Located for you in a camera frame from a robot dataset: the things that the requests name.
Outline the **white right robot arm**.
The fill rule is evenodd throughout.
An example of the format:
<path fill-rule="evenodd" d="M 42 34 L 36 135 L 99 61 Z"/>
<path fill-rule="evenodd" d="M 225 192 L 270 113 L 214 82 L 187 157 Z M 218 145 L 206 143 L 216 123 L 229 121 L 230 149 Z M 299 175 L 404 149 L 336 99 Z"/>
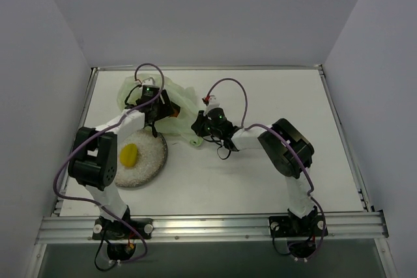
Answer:
<path fill-rule="evenodd" d="M 275 169 L 285 177 L 289 196 L 291 230 L 304 234 L 313 226 L 310 213 L 317 205 L 312 199 L 314 186 L 309 176 L 312 144 L 285 118 L 265 126 L 252 124 L 247 128 L 232 124 L 222 108 L 208 113 L 198 112 L 191 129 L 199 137 L 210 137 L 231 152 L 258 149 L 265 151 Z"/>

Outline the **pale green plastic bag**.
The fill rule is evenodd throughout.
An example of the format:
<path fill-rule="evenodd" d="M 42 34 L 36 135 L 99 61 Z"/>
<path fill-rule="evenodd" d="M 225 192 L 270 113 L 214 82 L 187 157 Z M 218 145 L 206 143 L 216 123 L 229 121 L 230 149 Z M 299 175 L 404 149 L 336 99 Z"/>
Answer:
<path fill-rule="evenodd" d="M 134 104 L 141 97 L 141 89 L 136 87 L 135 81 L 153 77 L 156 80 L 157 87 L 161 85 L 162 78 L 158 74 L 142 73 L 136 77 L 129 76 L 124 79 L 117 94 L 117 105 L 122 111 L 125 108 L 124 101 Z M 156 130 L 164 135 L 179 135 L 187 143 L 194 147 L 199 147 L 203 140 L 198 137 L 191 129 L 191 125 L 195 122 L 199 108 L 197 107 L 197 96 L 194 88 L 184 88 L 170 78 L 165 77 L 164 89 L 167 91 L 169 99 L 180 107 L 180 113 L 177 118 L 166 117 L 156 122 Z"/>

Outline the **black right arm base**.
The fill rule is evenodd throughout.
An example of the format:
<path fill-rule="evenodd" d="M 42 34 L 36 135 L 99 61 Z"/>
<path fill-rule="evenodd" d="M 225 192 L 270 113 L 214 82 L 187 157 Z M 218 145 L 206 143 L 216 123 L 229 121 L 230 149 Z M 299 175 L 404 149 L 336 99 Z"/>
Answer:
<path fill-rule="evenodd" d="M 327 225 L 320 215 L 303 218 L 292 213 L 268 218 L 272 246 L 282 257 L 292 257 L 296 262 L 307 262 L 319 250 L 328 236 Z"/>

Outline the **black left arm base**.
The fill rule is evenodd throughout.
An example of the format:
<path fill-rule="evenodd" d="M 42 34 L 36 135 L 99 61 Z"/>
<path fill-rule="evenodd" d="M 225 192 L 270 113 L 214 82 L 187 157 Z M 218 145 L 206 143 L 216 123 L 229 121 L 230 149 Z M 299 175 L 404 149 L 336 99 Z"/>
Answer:
<path fill-rule="evenodd" d="M 95 221 L 91 239 L 108 244 L 106 253 L 110 260 L 132 260 L 136 251 L 136 243 L 143 243 L 152 238 L 154 229 L 152 219 L 131 219 L 127 223 L 135 231 L 120 221 L 111 222 L 103 217 L 99 217 Z"/>

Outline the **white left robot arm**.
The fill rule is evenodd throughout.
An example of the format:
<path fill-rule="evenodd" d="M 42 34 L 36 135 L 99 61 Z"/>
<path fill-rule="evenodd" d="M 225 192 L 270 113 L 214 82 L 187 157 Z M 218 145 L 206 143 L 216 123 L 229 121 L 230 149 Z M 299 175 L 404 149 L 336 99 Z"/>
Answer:
<path fill-rule="evenodd" d="M 156 149 L 156 165 L 151 167 L 151 173 L 160 172 L 166 163 L 167 144 L 155 124 L 175 112 L 165 89 L 153 85 L 138 87 L 141 97 L 134 105 L 128 104 L 105 124 L 78 130 L 68 161 L 68 175 L 91 194 L 90 202 L 99 207 L 100 217 L 109 221 L 108 231 L 116 238 L 127 237 L 132 229 L 129 207 L 115 183 L 119 147 L 131 135 L 150 127 L 156 141 L 151 145 Z"/>

